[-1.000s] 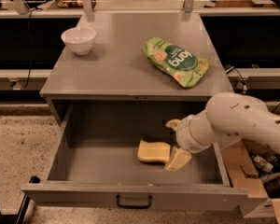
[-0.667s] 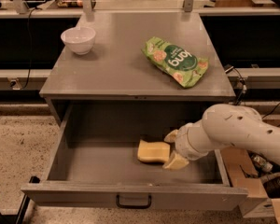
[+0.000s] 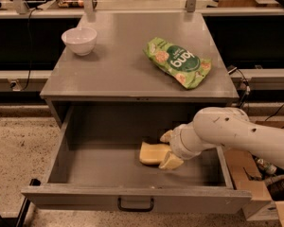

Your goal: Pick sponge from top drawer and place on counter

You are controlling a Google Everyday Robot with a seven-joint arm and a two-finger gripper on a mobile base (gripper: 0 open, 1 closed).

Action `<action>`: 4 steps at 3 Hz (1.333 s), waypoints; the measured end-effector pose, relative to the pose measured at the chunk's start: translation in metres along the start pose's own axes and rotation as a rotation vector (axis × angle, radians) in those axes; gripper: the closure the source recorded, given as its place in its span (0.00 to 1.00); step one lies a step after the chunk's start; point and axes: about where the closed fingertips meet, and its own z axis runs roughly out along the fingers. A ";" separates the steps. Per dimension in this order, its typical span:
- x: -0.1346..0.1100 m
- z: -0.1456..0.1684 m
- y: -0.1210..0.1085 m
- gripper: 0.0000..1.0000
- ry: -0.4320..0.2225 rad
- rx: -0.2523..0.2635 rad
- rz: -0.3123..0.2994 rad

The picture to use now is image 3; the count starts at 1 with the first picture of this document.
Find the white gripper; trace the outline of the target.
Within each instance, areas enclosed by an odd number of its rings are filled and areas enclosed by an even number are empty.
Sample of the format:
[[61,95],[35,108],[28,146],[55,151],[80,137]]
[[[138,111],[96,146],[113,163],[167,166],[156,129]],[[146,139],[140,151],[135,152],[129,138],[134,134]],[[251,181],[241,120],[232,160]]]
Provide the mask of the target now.
[[162,143],[168,143],[172,151],[169,151],[160,163],[160,169],[173,170],[181,166],[184,161],[201,154],[198,146],[201,144],[199,136],[190,125],[182,124],[174,130],[166,131],[161,137]]

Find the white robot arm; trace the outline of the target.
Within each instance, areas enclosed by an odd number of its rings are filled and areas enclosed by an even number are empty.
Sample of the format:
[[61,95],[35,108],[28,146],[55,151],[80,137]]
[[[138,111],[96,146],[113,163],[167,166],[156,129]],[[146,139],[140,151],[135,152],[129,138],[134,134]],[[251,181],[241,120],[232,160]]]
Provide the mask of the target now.
[[189,160],[217,146],[245,150],[284,170],[284,129],[252,123],[238,108],[207,107],[188,124],[165,132],[160,141]]

